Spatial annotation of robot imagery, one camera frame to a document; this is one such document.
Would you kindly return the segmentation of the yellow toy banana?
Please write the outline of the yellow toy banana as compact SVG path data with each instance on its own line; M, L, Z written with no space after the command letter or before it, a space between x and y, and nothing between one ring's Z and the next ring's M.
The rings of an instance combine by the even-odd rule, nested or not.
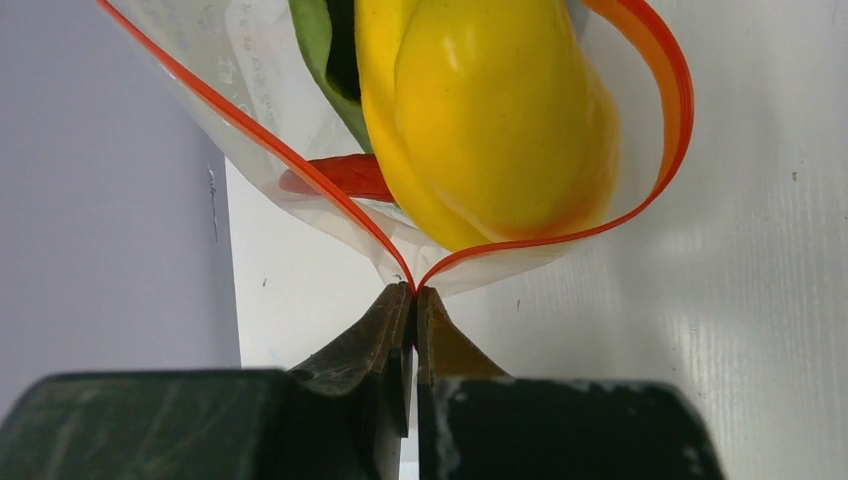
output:
M437 244L455 252L489 240L427 191L395 121L395 61L416 3L356 1L354 36L361 106L373 151L395 202Z

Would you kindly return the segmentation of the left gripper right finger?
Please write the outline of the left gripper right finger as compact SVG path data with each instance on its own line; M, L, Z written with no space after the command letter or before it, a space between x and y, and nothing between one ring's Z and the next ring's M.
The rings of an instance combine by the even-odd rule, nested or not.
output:
M721 479L708 429L675 386L516 378L416 299L419 472L424 479Z

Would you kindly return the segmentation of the clear zip top bag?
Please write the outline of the clear zip top bag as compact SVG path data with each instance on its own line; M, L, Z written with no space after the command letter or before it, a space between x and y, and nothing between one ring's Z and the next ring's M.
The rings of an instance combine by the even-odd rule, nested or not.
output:
M364 255L386 282L450 295L552 263L635 218L685 158L693 82L663 19L645 1L561 2L618 115L618 173L607 213L573 233L455 252L416 227L396 202L350 198L307 163L366 152L309 73L289 1L105 1L102 8L271 202Z

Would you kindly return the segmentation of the red toy chili pepper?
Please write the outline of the red toy chili pepper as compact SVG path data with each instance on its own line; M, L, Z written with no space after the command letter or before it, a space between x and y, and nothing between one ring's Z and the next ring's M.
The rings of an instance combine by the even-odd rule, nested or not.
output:
M350 198L395 204L374 154L340 155L307 163Z

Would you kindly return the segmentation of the yellow toy lemon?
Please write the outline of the yellow toy lemon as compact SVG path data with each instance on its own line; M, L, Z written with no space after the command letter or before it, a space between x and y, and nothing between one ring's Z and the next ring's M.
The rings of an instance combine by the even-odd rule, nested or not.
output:
M573 233L607 213L618 115L561 1L420 2L394 116L423 184L408 213L449 250Z

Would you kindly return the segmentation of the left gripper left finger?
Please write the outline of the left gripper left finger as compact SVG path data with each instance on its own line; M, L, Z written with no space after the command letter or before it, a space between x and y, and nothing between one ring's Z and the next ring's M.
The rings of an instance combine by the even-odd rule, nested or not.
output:
M386 287L288 369L47 376L1 425L5 479L395 479L408 435L411 314Z

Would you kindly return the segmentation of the green toy vegetable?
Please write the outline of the green toy vegetable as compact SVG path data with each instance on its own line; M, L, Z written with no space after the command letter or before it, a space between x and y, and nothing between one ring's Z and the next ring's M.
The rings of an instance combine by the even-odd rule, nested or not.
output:
M371 153L361 104L353 0L290 0L289 8L309 73L361 149Z

